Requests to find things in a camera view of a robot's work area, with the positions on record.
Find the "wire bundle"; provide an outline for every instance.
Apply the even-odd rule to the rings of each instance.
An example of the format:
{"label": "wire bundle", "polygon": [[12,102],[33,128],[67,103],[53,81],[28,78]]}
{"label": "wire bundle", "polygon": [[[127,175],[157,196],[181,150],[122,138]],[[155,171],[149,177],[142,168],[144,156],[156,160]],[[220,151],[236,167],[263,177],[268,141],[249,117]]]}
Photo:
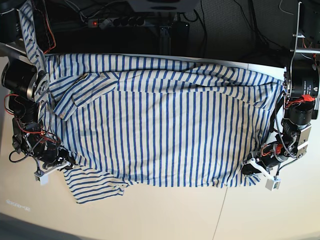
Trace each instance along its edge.
{"label": "wire bundle", "polygon": [[87,6],[83,9],[80,9],[75,3],[73,3],[72,1],[70,0],[64,0],[64,2],[72,9],[74,10],[77,14],[80,15],[80,19],[83,23],[87,23],[87,21],[89,19],[92,19],[94,18],[96,15],[98,15],[101,11],[107,9],[110,5],[113,5],[113,4],[117,4],[117,3],[126,3],[127,1],[126,0],[119,0],[119,1],[113,1],[113,2],[108,2],[106,3],[104,6],[102,6],[99,10],[91,13],[89,16],[86,16],[84,15],[83,11],[86,10],[86,9],[89,9],[91,7],[95,7],[97,5],[97,3],[95,4],[92,4],[90,6]]}
{"label": "wire bundle", "polygon": [[[11,111],[10,109],[8,109],[6,107],[6,98],[7,97],[10,97],[10,96],[14,96],[14,100],[23,105],[22,103],[20,103],[18,100],[17,100],[17,97],[19,95],[17,94],[14,94],[14,93],[11,93],[11,94],[8,94],[4,97],[4,109],[5,111],[14,116],[14,112]],[[47,105],[47,108],[48,108],[48,111],[49,111],[49,124],[48,124],[48,128],[47,130],[44,130],[44,129],[40,129],[40,130],[37,130],[37,131],[29,131],[29,130],[26,130],[26,127],[25,127],[25,124],[23,124],[21,122],[21,119],[24,117],[24,115],[26,114],[26,108],[25,109],[25,112],[23,113],[23,115],[21,117],[17,117],[17,116],[14,116],[15,120],[16,120],[16,123],[17,123],[17,126],[19,127],[19,129],[26,133],[26,134],[29,134],[29,135],[38,135],[38,138],[37,138],[37,142],[35,143],[35,145],[28,150],[28,152],[25,154],[25,156],[19,160],[12,160],[11,157],[14,153],[17,153],[16,150],[12,151],[10,154],[9,154],[9,161],[11,163],[20,163],[22,162],[23,160],[25,160],[27,157],[31,156],[33,153],[34,153],[34,149],[39,145],[39,144],[46,144],[46,146],[48,147],[48,142],[51,142],[53,144],[55,144],[55,149],[58,148],[60,145],[61,145],[61,140],[58,138],[58,136],[52,132],[49,132],[50,129],[51,129],[51,123],[52,123],[52,108],[51,108],[51,105],[49,104],[49,102],[46,102],[45,103]]]}
{"label": "wire bundle", "polygon": [[294,101],[288,101],[285,105],[285,107],[288,109],[290,107],[297,107],[299,106],[301,103],[304,103],[304,99],[303,98],[298,98]]}
{"label": "wire bundle", "polygon": [[49,36],[48,36],[48,32],[45,31],[45,34],[46,34],[46,37],[47,37],[47,40],[48,40],[49,48],[47,50],[45,50],[43,53],[47,54],[48,52],[50,52],[52,49],[54,49],[57,46],[57,43],[56,43],[55,36],[54,36],[54,34],[53,34],[52,30],[51,30],[50,22],[48,20],[48,15],[47,15],[47,12],[46,12],[47,11],[46,10],[46,4],[45,4],[45,2],[43,0],[43,5],[44,5],[44,9],[45,9],[45,12],[43,12],[43,11],[41,11],[40,9],[38,9],[36,7],[35,2],[33,0],[31,0],[31,2],[32,2],[32,6],[33,6],[34,10],[38,11],[42,15],[44,25],[47,26],[47,29],[48,29],[48,31],[50,33],[50,36],[52,38],[52,41],[53,41],[53,44],[51,45],[50,40],[49,40]]}
{"label": "wire bundle", "polygon": [[[283,94],[286,94],[285,91],[282,91],[282,92],[280,93],[280,95],[278,96],[278,98],[277,98],[277,100],[276,100],[276,102],[275,102],[275,109],[277,109],[277,105],[278,105],[278,103],[280,102],[280,99],[281,99],[281,97],[283,96]],[[277,128],[278,132],[280,132],[280,127],[279,127],[279,122],[278,122],[277,114],[275,115],[275,124],[276,124],[276,128]],[[288,148],[286,147],[285,142],[284,142],[281,134],[279,134],[279,138],[280,138],[280,141],[281,141],[281,143],[282,143],[282,146],[283,146],[284,150],[288,153],[288,155],[289,155],[291,158],[293,158],[293,161],[291,161],[291,162],[283,165],[282,167],[279,167],[279,169],[278,169],[278,171],[277,171],[277,173],[276,173],[277,176],[279,175],[281,169],[283,169],[284,167],[286,167],[286,166],[288,166],[288,165],[290,165],[290,164],[292,164],[292,163],[294,163],[295,161],[298,160],[298,158],[295,157],[295,156],[293,156],[293,154],[292,154],[292,153],[288,150]]]}

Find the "dark background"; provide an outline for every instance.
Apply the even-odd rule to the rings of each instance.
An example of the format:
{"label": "dark background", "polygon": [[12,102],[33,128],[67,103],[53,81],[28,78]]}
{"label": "dark background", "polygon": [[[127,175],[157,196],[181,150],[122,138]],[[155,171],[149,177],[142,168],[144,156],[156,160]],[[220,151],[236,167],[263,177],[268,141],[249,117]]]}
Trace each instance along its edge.
{"label": "dark background", "polygon": [[[97,0],[72,0],[80,8],[92,5]],[[242,6],[244,14],[252,25],[248,0],[237,0]],[[61,3],[62,0],[47,0],[49,4]],[[266,56],[248,57],[241,59],[245,54],[252,52],[255,48],[255,37],[250,30],[240,7],[233,0],[202,0],[207,29],[207,45],[204,54],[205,58],[240,61],[246,63],[265,64],[277,66],[277,63]],[[254,0],[257,25],[260,32],[277,44],[290,48],[291,36],[295,24],[295,15],[290,15],[279,10],[280,0]],[[282,8],[286,11],[296,13],[298,1],[283,0]],[[84,10],[85,15],[89,15],[97,8]],[[80,21],[79,15],[71,9],[55,10],[47,7],[51,26],[57,26],[57,19],[78,20],[78,26],[73,30],[55,32],[57,48],[51,53],[119,53],[119,54],[158,54],[157,35],[144,27],[136,28],[99,28],[88,29]],[[196,10],[202,17],[200,2]],[[195,13],[186,14],[189,19],[195,19]],[[204,30],[199,21],[190,23],[186,56],[201,58],[203,54],[199,51],[199,46],[203,41]],[[279,47],[270,44],[271,48]]]}

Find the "black cable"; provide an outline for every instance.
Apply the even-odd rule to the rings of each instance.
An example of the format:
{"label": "black cable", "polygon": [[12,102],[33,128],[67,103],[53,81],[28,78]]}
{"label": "black cable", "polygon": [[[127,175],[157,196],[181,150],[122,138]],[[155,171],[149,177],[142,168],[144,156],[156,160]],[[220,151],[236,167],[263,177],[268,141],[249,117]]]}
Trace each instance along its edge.
{"label": "black cable", "polygon": [[251,26],[248,18],[246,17],[245,12],[244,12],[244,9],[243,9],[243,7],[240,5],[240,3],[238,3],[236,0],[232,0],[232,1],[234,1],[234,2],[240,7],[241,14],[242,14],[242,16],[244,17],[244,19],[245,19],[246,23],[248,24],[249,28],[251,29],[251,31],[255,31],[255,30],[252,28],[252,26]]}
{"label": "black cable", "polygon": [[185,12],[182,13],[182,15],[183,15],[183,17],[185,18],[185,20],[187,20],[187,21],[190,22],[190,23],[195,23],[196,21],[199,20],[198,15],[195,15],[195,19],[194,19],[194,20],[189,19],[189,18],[186,16],[186,13],[185,13]]}
{"label": "black cable", "polygon": [[88,19],[91,18],[92,16],[94,16],[98,12],[100,12],[102,10],[105,10],[105,9],[108,9],[108,8],[110,8],[111,5],[114,5],[114,4],[128,4],[128,2],[120,1],[120,0],[119,1],[114,1],[114,2],[109,2],[109,3],[105,4],[103,7],[101,7],[99,10],[92,12],[89,16],[87,16],[87,18]]}
{"label": "black cable", "polygon": [[11,156],[12,156],[12,154],[14,154],[14,153],[18,153],[18,152],[17,152],[16,150],[14,150],[14,151],[12,151],[12,152],[9,154],[9,161],[10,161],[11,163],[13,163],[13,164],[20,163],[20,162],[22,162],[23,160],[25,160],[27,157],[29,157],[29,156],[31,155],[31,153],[28,152],[23,158],[21,158],[21,159],[19,159],[19,160],[16,160],[16,161],[13,161],[13,160],[11,160]]}
{"label": "black cable", "polygon": [[200,5],[201,5],[201,11],[203,15],[203,25],[204,25],[204,31],[205,31],[205,42],[203,47],[203,57],[205,57],[206,51],[207,51],[208,33],[207,33],[206,17],[205,17],[205,11],[204,11],[204,6],[202,4],[202,0],[200,0]]}
{"label": "black cable", "polygon": [[206,50],[207,39],[208,39],[207,28],[206,28],[204,22],[202,21],[202,19],[201,19],[199,13],[197,12],[197,10],[194,9],[193,11],[197,15],[197,17],[198,17],[198,19],[200,21],[200,24],[201,24],[201,26],[203,28],[203,31],[204,31],[203,39],[202,39],[201,45],[199,46],[199,52],[201,52],[201,48],[204,46],[203,54],[202,54],[202,56],[204,57],[205,53],[206,53],[205,50]]}
{"label": "black cable", "polygon": [[285,165],[283,165],[282,167],[280,167],[280,168],[278,169],[278,171],[276,172],[276,175],[279,176],[281,169],[283,169],[284,167],[286,167],[286,166],[288,166],[288,165],[290,165],[290,164],[293,164],[293,163],[294,163],[295,161],[297,161],[297,160],[298,160],[298,158],[296,158],[296,159],[294,159],[293,161],[288,162],[287,164],[285,164]]}
{"label": "black cable", "polygon": [[[278,105],[281,97],[282,97],[283,94],[285,94],[285,93],[286,93],[286,92],[283,90],[283,91],[280,93],[280,95],[278,96],[278,98],[277,98],[277,100],[276,100],[276,102],[275,102],[275,108],[276,108],[276,109],[277,109],[277,105]],[[278,132],[280,132],[277,114],[274,116],[274,119],[275,119],[276,129],[278,130]],[[286,147],[285,142],[284,142],[281,134],[279,134],[279,138],[280,138],[280,141],[281,141],[281,143],[282,143],[282,146],[283,146],[284,150],[288,153],[288,155],[289,155],[291,158],[296,159],[296,157],[293,156],[292,153],[291,153],[291,152],[288,150],[288,148]]]}
{"label": "black cable", "polygon": [[90,9],[92,7],[95,7],[95,6],[97,6],[97,3],[90,4],[89,6],[86,6],[84,8],[80,8],[79,12],[82,12],[83,10]]}

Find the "cable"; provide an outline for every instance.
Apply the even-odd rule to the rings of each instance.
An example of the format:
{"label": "cable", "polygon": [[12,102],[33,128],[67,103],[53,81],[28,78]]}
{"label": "cable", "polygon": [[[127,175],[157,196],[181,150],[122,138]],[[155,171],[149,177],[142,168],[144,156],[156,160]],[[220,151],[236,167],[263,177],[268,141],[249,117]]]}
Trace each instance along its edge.
{"label": "cable", "polygon": [[52,37],[52,40],[53,40],[53,46],[50,45],[50,40],[49,40],[49,37],[48,37],[48,32],[46,30],[46,27],[44,27],[44,30],[45,30],[45,34],[46,34],[46,37],[47,37],[47,40],[48,40],[48,44],[49,44],[49,49],[47,49],[44,54],[48,53],[50,50],[54,49],[56,47],[56,40],[55,40],[55,36],[54,34],[52,33],[51,31],[51,28],[50,28],[50,25],[49,25],[49,22],[48,22],[48,15],[47,15],[47,9],[46,9],[46,3],[45,3],[45,0],[42,0],[43,1],[43,5],[44,5],[44,10],[45,10],[45,14],[43,13],[43,11],[39,10],[34,1],[31,0],[32,2],[32,5],[33,5],[33,8],[34,10],[38,11],[39,13],[41,13],[42,17],[43,17],[43,23],[47,26],[48,30],[49,30],[49,33],[51,34],[51,37]]}
{"label": "cable", "polygon": [[183,15],[183,17],[185,18],[185,20],[187,20],[187,21],[190,22],[190,23],[195,23],[196,21],[199,20],[197,14],[195,15],[195,20],[190,20],[190,19],[188,19],[185,12],[184,12],[182,15]]}
{"label": "cable", "polygon": [[304,56],[306,59],[313,59],[312,57],[308,57],[308,56],[306,56],[306,55],[304,55],[303,53],[300,53],[302,56]]}
{"label": "cable", "polygon": [[11,94],[5,95],[5,96],[4,96],[4,99],[3,99],[4,110],[5,110],[8,114],[10,114],[10,115],[13,116],[13,115],[15,115],[14,112],[6,107],[6,98],[9,97],[9,96],[16,96],[16,97],[18,97],[19,95],[18,95],[18,94],[13,94],[13,93],[11,93]]}
{"label": "cable", "polygon": [[198,19],[199,19],[199,21],[200,21],[200,24],[201,24],[201,26],[202,26],[202,28],[203,28],[203,31],[204,31],[203,39],[202,39],[201,45],[199,46],[199,51],[201,51],[201,48],[202,48],[203,45],[205,44],[204,49],[203,49],[203,54],[202,54],[202,56],[204,57],[204,55],[205,55],[205,50],[206,50],[206,47],[207,47],[207,46],[206,46],[206,45],[207,45],[207,39],[208,39],[207,28],[206,28],[204,22],[202,21],[202,19],[200,18],[200,15],[199,15],[199,13],[197,12],[197,10],[194,9],[193,11],[194,11],[194,13],[197,15],[197,17],[198,17]]}
{"label": "cable", "polygon": [[200,6],[201,6],[202,15],[203,15],[203,25],[204,25],[204,31],[205,31],[205,42],[202,43],[202,44],[204,44],[203,57],[205,57],[206,51],[207,51],[208,33],[207,33],[206,17],[205,17],[205,11],[204,11],[204,6],[202,4],[202,0],[200,0]]}
{"label": "cable", "polygon": [[216,232],[217,232],[218,225],[219,225],[219,222],[220,222],[221,213],[222,213],[222,210],[223,210],[224,205],[225,205],[225,201],[226,201],[226,196],[227,196],[227,191],[228,191],[228,189],[229,189],[229,188],[227,187],[226,190],[225,190],[225,194],[224,194],[224,198],[223,198],[223,202],[222,202],[222,206],[221,206],[221,210],[220,210],[218,222],[216,223],[212,240],[214,240],[214,239],[215,239],[215,236],[216,236]]}
{"label": "cable", "polygon": [[280,9],[280,11],[284,12],[285,14],[294,15],[292,12],[285,11],[285,10],[283,10],[283,9],[281,8],[281,4],[282,4],[283,1],[284,1],[284,0],[281,0],[280,3],[279,3],[279,9]]}
{"label": "cable", "polygon": [[33,152],[33,150],[38,146],[38,144],[45,138],[45,136],[48,134],[49,130],[51,129],[51,122],[52,122],[52,108],[50,103],[47,101],[46,102],[47,107],[49,109],[49,125],[48,128],[45,132],[45,134],[40,138],[40,140],[31,148],[30,152]]}
{"label": "cable", "polygon": [[296,159],[294,159],[293,161],[288,162],[287,164],[285,164],[285,165],[283,165],[282,167],[280,167],[280,168],[278,169],[278,171],[276,172],[276,175],[278,176],[281,169],[283,169],[284,167],[286,167],[286,166],[288,166],[288,165],[290,165],[290,164],[293,164],[293,163],[294,163],[295,161],[297,161],[297,160],[298,160],[298,158],[296,158]]}
{"label": "cable", "polygon": [[12,156],[12,154],[14,154],[14,153],[18,153],[18,152],[17,152],[16,150],[14,150],[14,151],[12,151],[12,152],[9,154],[9,161],[10,161],[11,163],[13,163],[13,164],[20,163],[20,162],[22,162],[23,160],[25,160],[27,157],[29,157],[29,156],[31,155],[31,153],[28,152],[23,158],[21,158],[21,159],[19,159],[19,160],[16,160],[16,161],[13,161],[13,160],[11,160],[11,156]]}
{"label": "cable", "polygon": [[26,130],[24,130],[24,129],[20,126],[19,121],[20,121],[20,120],[19,120],[18,118],[16,118],[16,123],[17,123],[19,129],[20,129],[22,132],[24,132],[24,133],[26,133],[26,134],[43,134],[42,131],[26,131]]}
{"label": "cable", "polygon": [[[280,99],[281,99],[281,97],[282,97],[282,95],[283,95],[284,93],[285,93],[285,92],[282,91],[282,92],[280,93],[280,95],[278,96],[278,98],[277,98],[277,100],[276,100],[276,102],[275,102],[275,109],[277,109],[277,105],[278,105],[278,103],[279,103],[279,101],[280,101]],[[276,128],[277,128],[278,132],[280,132],[280,127],[279,127],[279,123],[278,123],[277,114],[275,115],[275,124],[276,124]],[[292,153],[287,149],[287,147],[286,147],[286,145],[285,145],[285,142],[284,142],[281,134],[279,134],[279,138],[280,138],[280,140],[281,140],[281,143],[282,143],[282,145],[283,145],[284,150],[289,154],[290,157],[292,157],[293,159],[296,159],[296,157],[293,156]]]}
{"label": "cable", "polygon": [[106,5],[104,5],[102,8],[100,8],[98,11],[96,11],[93,15],[87,16],[86,18],[91,19],[94,16],[96,16],[99,12],[101,12],[103,9],[107,8],[109,5],[117,4],[117,3],[127,3],[127,1],[126,0],[119,0],[119,1],[109,2]]}
{"label": "cable", "polygon": [[77,14],[80,14],[80,19],[83,23],[86,23],[86,21],[83,18],[87,18],[80,10],[80,8],[74,4],[72,1],[69,0],[64,0],[64,2],[73,10],[75,11]]}
{"label": "cable", "polygon": [[249,28],[250,28],[252,31],[255,31],[255,30],[251,27],[251,24],[250,24],[248,18],[246,17],[245,12],[244,12],[244,9],[243,9],[243,7],[240,5],[240,3],[238,3],[236,0],[232,0],[232,1],[234,1],[234,2],[240,7],[241,14],[242,14],[242,16],[244,17],[244,19],[245,19],[246,23],[248,24]]}

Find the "robotic arm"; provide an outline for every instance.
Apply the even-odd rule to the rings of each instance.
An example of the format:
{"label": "robotic arm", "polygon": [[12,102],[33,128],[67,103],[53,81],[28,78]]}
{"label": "robotic arm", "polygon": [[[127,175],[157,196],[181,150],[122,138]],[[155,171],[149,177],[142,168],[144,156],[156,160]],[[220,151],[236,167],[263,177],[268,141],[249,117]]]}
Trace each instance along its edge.
{"label": "robotic arm", "polygon": [[[317,119],[318,116],[320,68],[317,61],[314,62],[313,59],[310,61],[298,60],[299,56],[296,55],[296,53],[316,54],[319,51],[318,49],[297,47],[299,38],[304,38],[299,33],[300,31],[317,42],[318,35],[313,34],[314,30],[318,33],[317,29],[305,27],[307,23],[309,26],[311,21],[310,13],[313,13],[317,8],[320,8],[320,3],[314,1],[310,3],[305,0],[303,3],[298,3],[296,31],[292,35],[293,56],[288,70],[284,73],[283,86],[285,90],[276,100],[275,110],[270,121],[269,131],[277,133],[276,141],[264,144],[260,150],[251,152],[247,160],[244,161],[241,170],[247,176],[263,173],[267,177],[266,188],[271,191],[279,188],[281,169],[306,154],[311,131],[310,121]],[[283,119],[280,125],[277,114],[281,107],[283,107]],[[276,175],[271,176],[270,170],[275,166],[278,167]]]}
{"label": "robotic arm", "polygon": [[[52,107],[48,100],[49,76],[46,74],[44,54],[37,43],[33,21],[34,1],[0,0],[0,51],[8,56],[1,84],[11,90],[5,110],[13,116],[12,163],[32,157],[37,170],[34,173],[41,185],[55,170],[72,169],[75,160],[61,146],[60,139],[51,132]],[[41,109],[50,114],[48,126],[41,121]],[[14,154],[24,157],[12,160]]]}

